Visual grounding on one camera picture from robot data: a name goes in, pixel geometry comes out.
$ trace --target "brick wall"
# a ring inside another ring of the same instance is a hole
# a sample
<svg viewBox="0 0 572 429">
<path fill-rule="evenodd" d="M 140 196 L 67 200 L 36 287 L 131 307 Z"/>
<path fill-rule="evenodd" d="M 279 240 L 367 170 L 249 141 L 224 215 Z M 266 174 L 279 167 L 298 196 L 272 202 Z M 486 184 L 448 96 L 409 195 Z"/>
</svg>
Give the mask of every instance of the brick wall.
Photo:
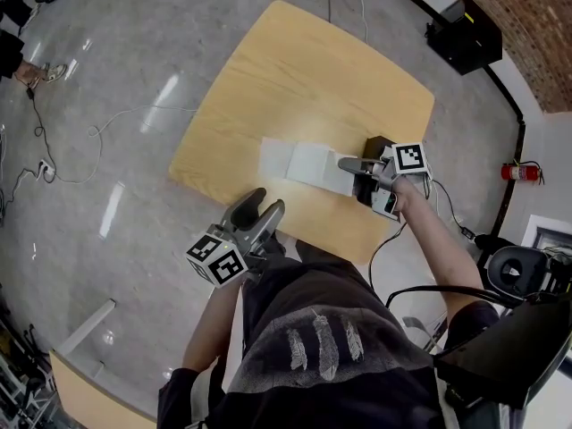
<svg viewBox="0 0 572 429">
<path fill-rule="evenodd" d="M 475 0 L 547 113 L 572 111 L 572 0 Z"/>
</svg>

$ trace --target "person's right arm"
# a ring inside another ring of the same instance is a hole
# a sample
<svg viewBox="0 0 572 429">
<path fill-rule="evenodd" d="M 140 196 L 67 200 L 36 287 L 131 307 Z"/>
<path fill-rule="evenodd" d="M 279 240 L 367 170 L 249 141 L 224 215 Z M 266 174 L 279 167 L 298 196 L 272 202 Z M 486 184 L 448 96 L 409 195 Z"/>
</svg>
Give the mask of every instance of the person's right arm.
<svg viewBox="0 0 572 429">
<path fill-rule="evenodd" d="M 404 177 L 395 181 L 393 190 L 398 196 L 396 208 L 415 235 L 437 284 L 482 289 L 481 275 L 473 258 L 453 239 L 421 192 Z M 461 308 L 478 300 L 450 292 L 444 292 L 442 296 L 449 323 Z"/>
</svg>

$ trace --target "shirt sleeve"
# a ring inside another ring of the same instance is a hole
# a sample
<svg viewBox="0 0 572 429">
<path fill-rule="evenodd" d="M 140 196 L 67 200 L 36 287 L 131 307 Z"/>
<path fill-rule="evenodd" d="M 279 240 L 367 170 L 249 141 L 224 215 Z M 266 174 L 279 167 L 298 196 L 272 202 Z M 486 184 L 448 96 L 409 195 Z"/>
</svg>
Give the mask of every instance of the shirt sleeve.
<svg viewBox="0 0 572 429">
<path fill-rule="evenodd" d="M 491 327 L 497 321 L 499 321 L 499 314 L 488 302 L 479 300 L 461 308 L 450 322 L 445 349 L 472 339 L 480 331 Z"/>
<path fill-rule="evenodd" d="M 223 366 L 214 366 L 213 370 L 201 374 L 188 368 L 174 370 L 171 380 L 159 391 L 157 429 L 184 429 L 202 421 L 206 415 L 203 415 L 205 409 L 200 407 L 206 405 L 208 413 L 224 397 L 223 376 Z"/>
</svg>

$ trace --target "black t-shirt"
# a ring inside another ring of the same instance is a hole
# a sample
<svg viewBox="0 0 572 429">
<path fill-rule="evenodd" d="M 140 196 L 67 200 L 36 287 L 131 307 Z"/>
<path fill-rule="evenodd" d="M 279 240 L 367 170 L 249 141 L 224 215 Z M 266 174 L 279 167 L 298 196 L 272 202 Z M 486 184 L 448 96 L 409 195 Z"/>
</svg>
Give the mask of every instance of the black t-shirt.
<svg viewBox="0 0 572 429">
<path fill-rule="evenodd" d="M 457 313 L 449 344 L 498 320 L 475 302 Z M 215 366 L 172 373 L 159 429 L 441 428 L 430 355 L 413 344 L 363 280 L 310 270 L 260 316 L 228 393 Z"/>
</svg>

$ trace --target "white paper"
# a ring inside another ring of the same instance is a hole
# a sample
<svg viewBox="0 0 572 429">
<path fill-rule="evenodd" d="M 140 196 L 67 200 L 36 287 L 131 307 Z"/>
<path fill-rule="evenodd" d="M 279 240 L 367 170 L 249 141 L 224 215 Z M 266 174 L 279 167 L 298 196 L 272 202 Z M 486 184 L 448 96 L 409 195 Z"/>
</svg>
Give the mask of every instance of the white paper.
<svg viewBox="0 0 572 429">
<path fill-rule="evenodd" d="M 319 143 L 263 138 L 258 173 L 268 178 L 303 182 L 351 197 L 355 176 L 338 167 L 342 157 L 354 156 L 336 153 Z"/>
</svg>

